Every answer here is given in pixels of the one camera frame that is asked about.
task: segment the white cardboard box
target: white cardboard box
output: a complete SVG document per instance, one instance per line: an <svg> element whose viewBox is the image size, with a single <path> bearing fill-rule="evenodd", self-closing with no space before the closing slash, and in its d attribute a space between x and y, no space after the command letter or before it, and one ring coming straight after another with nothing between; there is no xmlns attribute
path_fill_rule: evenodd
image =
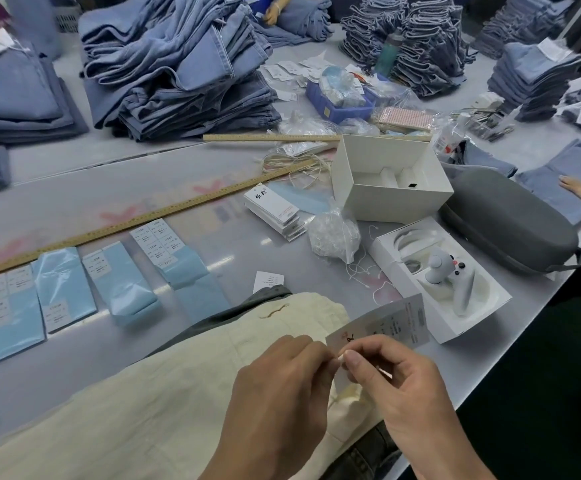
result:
<svg viewBox="0 0 581 480"><path fill-rule="evenodd" d="M409 245L407 255L395 248L395 241L412 230L416 240ZM458 316L453 311L452 288L428 284L423 278L428 256L433 246L439 246L457 260L465 260L475 267L475 281L472 288L468 313ZM510 294L464 250L432 217L396 229L375 239L370 247L370 255L387 275L402 296L421 293L426 313L428 330L440 344L460 336L481 320L490 316L510 300ZM421 270L410 272L406 263L420 262Z"/></svg>
<svg viewBox="0 0 581 480"><path fill-rule="evenodd" d="M342 135L331 176L335 201L361 221L410 224L435 213L453 193L422 141Z"/></svg>

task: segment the cream fabric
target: cream fabric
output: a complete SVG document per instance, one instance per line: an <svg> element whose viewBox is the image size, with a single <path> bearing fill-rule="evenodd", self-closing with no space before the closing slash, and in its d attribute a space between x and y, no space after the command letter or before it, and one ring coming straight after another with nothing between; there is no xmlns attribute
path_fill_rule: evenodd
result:
<svg viewBox="0 0 581 480"><path fill-rule="evenodd" d="M0 446L0 480L195 480L212 456L233 382L279 337L348 322L314 293L265 303L74 395ZM294 480L317 480L381 418L359 386L331 390L328 430Z"/></svg>

